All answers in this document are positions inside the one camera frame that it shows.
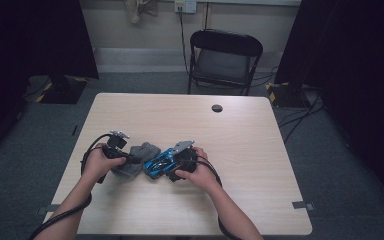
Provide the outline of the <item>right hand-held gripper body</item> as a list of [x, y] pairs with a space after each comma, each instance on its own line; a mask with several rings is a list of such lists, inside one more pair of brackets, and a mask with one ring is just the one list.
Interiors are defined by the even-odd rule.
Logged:
[[194, 172], [196, 170], [198, 155], [193, 149], [193, 140], [180, 141], [169, 151], [168, 159], [171, 161], [167, 167], [167, 176], [172, 182], [180, 180], [176, 170]]

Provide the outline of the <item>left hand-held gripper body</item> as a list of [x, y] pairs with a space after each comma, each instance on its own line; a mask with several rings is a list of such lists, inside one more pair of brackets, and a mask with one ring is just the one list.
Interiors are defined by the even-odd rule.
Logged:
[[111, 130], [107, 144], [103, 146], [103, 153], [108, 159], [126, 157], [127, 153], [123, 151], [127, 144], [129, 136], [122, 131]]

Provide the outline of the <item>grey terry towel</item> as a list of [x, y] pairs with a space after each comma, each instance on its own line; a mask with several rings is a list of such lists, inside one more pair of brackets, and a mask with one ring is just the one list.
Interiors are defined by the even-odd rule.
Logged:
[[122, 181], [134, 180], [142, 171], [145, 162], [152, 160], [161, 153], [161, 149], [157, 146], [144, 142], [140, 146], [132, 146], [130, 154], [139, 159], [138, 164], [125, 163], [111, 169], [111, 172], [119, 177]]

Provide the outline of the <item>person's right hand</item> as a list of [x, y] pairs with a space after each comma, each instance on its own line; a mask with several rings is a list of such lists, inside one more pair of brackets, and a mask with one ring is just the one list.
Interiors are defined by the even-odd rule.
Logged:
[[189, 180], [196, 187], [209, 193], [213, 189], [219, 187], [219, 183], [212, 170], [209, 168], [210, 162], [207, 159], [207, 154], [200, 147], [194, 147], [199, 163], [194, 172], [188, 172], [184, 170], [176, 170], [175, 174], [181, 178]]

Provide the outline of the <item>person's left hand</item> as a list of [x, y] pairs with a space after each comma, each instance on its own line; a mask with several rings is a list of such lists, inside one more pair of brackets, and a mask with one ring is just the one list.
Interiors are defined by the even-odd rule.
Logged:
[[89, 153], [86, 160], [86, 166], [80, 178], [82, 182], [94, 185], [113, 167], [123, 165], [126, 162], [125, 157], [108, 159], [103, 153], [103, 146], [103, 143], [98, 143]]

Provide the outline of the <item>black stand base yellow tape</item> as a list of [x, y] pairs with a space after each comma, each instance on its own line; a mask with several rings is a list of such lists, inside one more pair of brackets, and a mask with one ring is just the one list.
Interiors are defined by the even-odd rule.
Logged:
[[306, 108], [310, 105], [301, 88], [293, 87], [289, 82], [282, 84], [268, 83], [265, 85], [268, 98], [274, 107]]
[[45, 104], [76, 104], [88, 81], [64, 75], [50, 75], [50, 83], [36, 99]]

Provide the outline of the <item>grey tape strip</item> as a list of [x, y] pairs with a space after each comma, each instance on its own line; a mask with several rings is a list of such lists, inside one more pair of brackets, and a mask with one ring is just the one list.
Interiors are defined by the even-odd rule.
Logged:
[[59, 208], [59, 204], [49, 204], [44, 207], [39, 207], [36, 211], [37, 214], [46, 215], [50, 212], [55, 212]]
[[307, 203], [305, 201], [295, 201], [292, 203], [294, 209], [306, 209], [307, 211], [312, 211], [315, 209], [313, 203]]

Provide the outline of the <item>black folding chair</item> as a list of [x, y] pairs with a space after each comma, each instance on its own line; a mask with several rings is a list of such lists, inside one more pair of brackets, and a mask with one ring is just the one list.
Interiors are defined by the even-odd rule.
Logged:
[[203, 29], [190, 37], [191, 57], [188, 93], [192, 83], [221, 85], [241, 90], [247, 96], [263, 53], [262, 43], [253, 36]]

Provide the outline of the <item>beige hanging bag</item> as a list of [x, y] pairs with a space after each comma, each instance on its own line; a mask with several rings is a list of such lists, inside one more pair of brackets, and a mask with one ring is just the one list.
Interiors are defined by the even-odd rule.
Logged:
[[140, 22], [141, 14], [158, 15], [157, 0], [124, 0], [129, 19], [133, 24]]

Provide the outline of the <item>black curtain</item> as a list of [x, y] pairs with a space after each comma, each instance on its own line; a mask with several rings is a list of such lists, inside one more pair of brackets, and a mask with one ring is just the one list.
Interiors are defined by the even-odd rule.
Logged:
[[384, 0], [301, 0], [275, 81], [320, 88], [384, 186]]
[[80, 0], [0, 0], [0, 139], [42, 75], [98, 77]]

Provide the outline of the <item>white wall socket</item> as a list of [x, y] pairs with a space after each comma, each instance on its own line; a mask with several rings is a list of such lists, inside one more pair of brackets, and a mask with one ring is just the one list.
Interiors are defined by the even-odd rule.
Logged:
[[197, 2], [192, 0], [175, 0], [174, 11], [178, 13], [195, 14]]

